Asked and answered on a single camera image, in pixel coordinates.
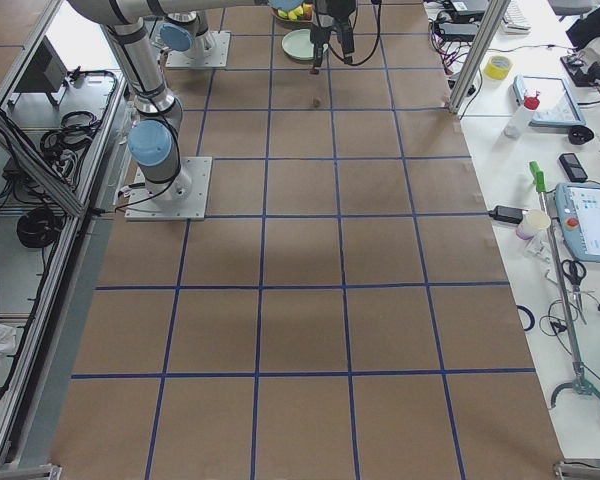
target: screen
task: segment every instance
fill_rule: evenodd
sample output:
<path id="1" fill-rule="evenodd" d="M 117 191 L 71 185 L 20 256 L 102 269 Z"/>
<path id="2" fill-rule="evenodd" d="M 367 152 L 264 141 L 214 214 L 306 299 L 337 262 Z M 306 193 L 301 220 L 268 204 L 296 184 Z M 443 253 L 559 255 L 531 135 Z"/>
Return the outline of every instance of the screen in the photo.
<path id="1" fill-rule="evenodd" d="M 526 95 L 540 92 L 540 106 L 533 116 L 534 120 L 573 122 L 578 117 L 571 104 L 571 99 L 559 78 L 523 77 Z"/>
<path id="2" fill-rule="evenodd" d="M 569 187 L 587 253 L 600 255 L 600 189 Z"/>

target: green handle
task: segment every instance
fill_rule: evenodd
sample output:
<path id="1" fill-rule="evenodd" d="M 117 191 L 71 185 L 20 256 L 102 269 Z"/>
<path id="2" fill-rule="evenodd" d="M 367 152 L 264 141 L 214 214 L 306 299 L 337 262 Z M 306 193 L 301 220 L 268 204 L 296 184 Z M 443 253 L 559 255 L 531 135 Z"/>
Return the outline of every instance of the green handle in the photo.
<path id="1" fill-rule="evenodd" d="M 547 188 L 544 184 L 544 172 L 540 170 L 538 162 L 529 162 L 529 169 L 531 170 L 531 175 L 533 175 L 533 183 L 536 184 L 536 192 L 546 193 Z"/>

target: black scissors handle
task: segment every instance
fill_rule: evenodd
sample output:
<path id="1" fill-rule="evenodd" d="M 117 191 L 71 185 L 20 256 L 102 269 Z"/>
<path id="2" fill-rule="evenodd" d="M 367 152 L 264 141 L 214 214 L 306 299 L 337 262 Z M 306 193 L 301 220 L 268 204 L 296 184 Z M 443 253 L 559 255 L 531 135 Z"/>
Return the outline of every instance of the black scissors handle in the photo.
<path id="1" fill-rule="evenodd" d="M 580 286 L 584 277 L 587 276 L 587 268 L 578 260 L 563 260 L 562 274 L 571 282 L 571 285 Z"/>

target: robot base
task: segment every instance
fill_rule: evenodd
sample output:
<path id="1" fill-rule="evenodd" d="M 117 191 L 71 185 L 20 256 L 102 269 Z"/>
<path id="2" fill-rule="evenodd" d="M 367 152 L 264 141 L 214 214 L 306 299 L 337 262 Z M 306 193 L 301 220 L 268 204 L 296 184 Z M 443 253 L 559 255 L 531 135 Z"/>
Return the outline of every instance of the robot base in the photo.
<path id="1" fill-rule="evenodd" d="M 204 220 L 211 179 L 211 157 L 182 157 L 182 168 L 191 176 L 191 192 L 183 199 L 172 202 L 156 200 L 143 201 L 126 210 L 129 221 L 150 220 Z M 144 182 L 144 175 L 138 168 L 134 182 Z M 133 190 L 129 203 L 150 197 L 145 189 Z"/>
<path id="2" fill-rule="evenodd" d="M 172 69 L 199 69 L 199 68 L 216 68 L 226 67 L 227 57 L 229 56 L 229 42 L 231 41 L 231 33 L 209 32 L 215 38 L 215 48 L 206 57 L 189 58 L 181 52 L 169 52 L 166 67 Z"/>

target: scissors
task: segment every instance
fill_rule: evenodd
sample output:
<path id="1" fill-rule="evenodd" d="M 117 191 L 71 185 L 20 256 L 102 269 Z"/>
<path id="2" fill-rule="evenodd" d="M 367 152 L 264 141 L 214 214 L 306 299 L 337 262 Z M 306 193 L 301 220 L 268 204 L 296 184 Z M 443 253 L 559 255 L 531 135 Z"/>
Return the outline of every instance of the scissors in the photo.
<path id="1" fill-rule="evenodd" d="M 580 291 L 580 284 L 584 277 L 587 276 L 587 268 L 578 260 L 563 260 L 560 264 L 562 266 L 562 274 L 565 276 L 573 290 L 573 299 L 576 302 L 576 306 L 584 321 L 584 315 L 582 313 L 582 292 Z"/>

